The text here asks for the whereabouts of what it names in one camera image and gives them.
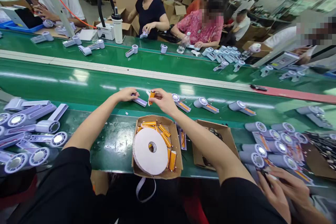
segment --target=blue tray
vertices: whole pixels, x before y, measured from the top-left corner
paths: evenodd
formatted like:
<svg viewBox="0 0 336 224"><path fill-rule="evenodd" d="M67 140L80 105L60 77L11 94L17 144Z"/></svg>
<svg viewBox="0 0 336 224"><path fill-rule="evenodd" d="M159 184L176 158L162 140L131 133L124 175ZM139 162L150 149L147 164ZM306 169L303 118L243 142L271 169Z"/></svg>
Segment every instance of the blue tray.
<svg viewBox="0 0 336 224"><path fill-rule="evenodd" d="M1 29L7 29L7 27L5 25L9 25L10 23L14 23L14 22L12 20L10 20L10 21L7 21L7 22L0 23L0 28Z"/></svg>
<svg viewBox="0 0 336 224"><path fill-rule="evenodd" d="M17 31L17 32L34 33L34 32L37 32L38 30L41 30L44 27L44 25L40 24L40 25L35 26L33 28L26 29L26 28L20 27L17 24L15 24L14 22L12 22L12 23L6 24L5 27L10 29L10 30Z"/></svg>

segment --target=hand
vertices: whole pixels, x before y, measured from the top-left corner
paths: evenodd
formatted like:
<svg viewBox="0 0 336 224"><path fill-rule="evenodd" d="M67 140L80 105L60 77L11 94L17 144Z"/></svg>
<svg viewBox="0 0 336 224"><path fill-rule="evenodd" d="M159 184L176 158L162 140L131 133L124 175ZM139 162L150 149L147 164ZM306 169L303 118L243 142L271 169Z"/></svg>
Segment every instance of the hand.
<svg viewBox="0 0 336 224"><path fill-rule="evenodd" d="M146 32L147 34L149 34L149 33L151 32L151 30L152 30L153 28L155 28L155 26L156 26L156 22L146 24L146 25L142 28L142 32Z"/></svg>
<svg viewBox="0 0 336 224"><path fill-rule="evenodd" d="M121 101L122 102L128 102L130 100L135 100L139 96L140 95L135 88L132 88L132 87L128 88L127 87L127 88L124 88L124 89L120 90L119 92L113 94L111 97L116 99L117 102L121 102Z"/></svg>
<svg viewBox="0 0 336 224"><path fill-rule="evenodd" d="M301 179L279 167L271 167L270 174L287 182L287 184L284 184L278 180L277 184L294 203L302 207L311 205L309 200L309 188Z"/></svg>
<svg viewBox="0 0 336 224"><path fill-rule="evenodd" d="M301 48L295 49L294 51L292 51L292 53L295 53L297 55L302 55L305 52L307 52L308 50L310 50L311 48L312 47L301 47Z"/></svg>
<svg viewBox="0 0 336 224"><path fill-rule="evenodd" d="M260 187L271 205L278 211L287 223L291 222L291 213L285 194L278 183L270 176L266 175L272 188L266 182L264 176L258 171Z"/></svg>
<svg viewBox="0 0 336 224"><path fill-rule="evenodd" d="M173 117L173 115L179 111L172 94L167 93L163 89L153 89L152 92L155 92L155 97L149 98L148 101L155 102L164 113Z"/></svg>
<svg viewBox="0 0 336 224"><path fill-rule="evenodd" d="M35 5L34 7L34 11L36 12L36 14L42 18L42 20L46 20L49 19L51 21L60 21L59 16L55 15L54 13L51 13L50 11L47 10L47 8L45 8L45 6L41 6L41 5Z"/></svg>
<svg viewBox="0 0 336 224"><path fill-rule="evenodd" d="M198 41L196 42L196 44L194 45L195 48L202 48L204 46L204 43L202 41Z"/></svg>

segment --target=white stripe on conveyor belt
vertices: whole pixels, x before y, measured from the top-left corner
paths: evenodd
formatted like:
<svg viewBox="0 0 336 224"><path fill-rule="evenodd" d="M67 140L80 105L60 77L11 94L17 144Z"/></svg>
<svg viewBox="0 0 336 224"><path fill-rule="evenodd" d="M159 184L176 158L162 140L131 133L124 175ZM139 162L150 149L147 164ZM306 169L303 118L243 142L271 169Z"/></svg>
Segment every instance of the white stripe on conveyor belt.
<svg viewBox="0 0 336 224"><path fill-rule="evenodd" d="M212 86L212 87L217 87L217 88L220 87L220 88L226 88L226 89L255 92L253 89L250 88L249 85L246 85L246 84L238 84L238 83L225 82L225 81L219 81L219 80L204 79L204 78L198 78L198 77L190 77L190 76L184 76L184 75L176 75L176 74L141 70L141 69L135 69L135 68L127 68L127 67L92 63L92 62L86 62L86 61L77 61L77 60L72 60L72 59L48 57L48 56L36 55L36 54L27 54L23 52L0 50L0 58L36 62L36 63L42 63L42 64L59 65L59 66L66 66L66 67L74 67L74 68L81 68L81 69L89 69L89 70L102 71L102 72L111 72L115 74L124 74L124 75L131 75L131 76L154 78L154 79L161 79L161 80L167 80L167 81L203 85L203 86Z"/></svg>

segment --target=water bottle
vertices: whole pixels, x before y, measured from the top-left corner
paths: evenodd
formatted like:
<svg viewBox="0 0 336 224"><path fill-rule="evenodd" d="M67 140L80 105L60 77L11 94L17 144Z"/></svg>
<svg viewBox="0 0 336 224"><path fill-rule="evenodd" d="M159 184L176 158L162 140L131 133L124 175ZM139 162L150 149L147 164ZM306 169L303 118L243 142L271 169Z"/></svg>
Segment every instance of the water bottle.
<svg viewBox="0 0 336 224"><path fill-rule="evenodd" d="M184 50L186 49L187 46L190 45L190 32L187 32L187 35L184 36L184 38L182 39L181 44L178 46L178 49L176 50L178 53L182 54L184 53Z"/></svg>

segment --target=red strip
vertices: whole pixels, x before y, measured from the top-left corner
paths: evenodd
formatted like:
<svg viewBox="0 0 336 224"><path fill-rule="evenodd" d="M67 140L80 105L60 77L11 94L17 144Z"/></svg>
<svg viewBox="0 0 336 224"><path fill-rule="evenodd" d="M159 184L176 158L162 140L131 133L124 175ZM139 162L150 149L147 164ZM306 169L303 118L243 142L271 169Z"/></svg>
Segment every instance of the red strip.
<svg viewBox="0 0 336 224"><path fill-rule="evenodd" d="M323 103L332 103L336 104L336 96L333 95L324 95L324 94L313 94L295 90L288 90L288 89L278 89L275 87L267 87L261 86L263 88L267 88L268 91L260 91L254 90L257 93L264 94L264 95L272 95L272 96L282 96L287 98L293 98L298 100L310 100L314 102L323 102Z"/></svg>

